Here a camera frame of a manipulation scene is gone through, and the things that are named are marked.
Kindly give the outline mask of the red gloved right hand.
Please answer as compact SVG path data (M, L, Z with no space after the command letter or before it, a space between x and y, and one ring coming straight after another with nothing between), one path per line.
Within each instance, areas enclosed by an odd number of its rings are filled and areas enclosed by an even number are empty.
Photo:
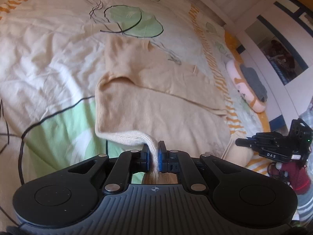
M296 162L272 162L267 173L274 179L289 183L297 195L304 195L310 189L311 180L305 167L300 168Z

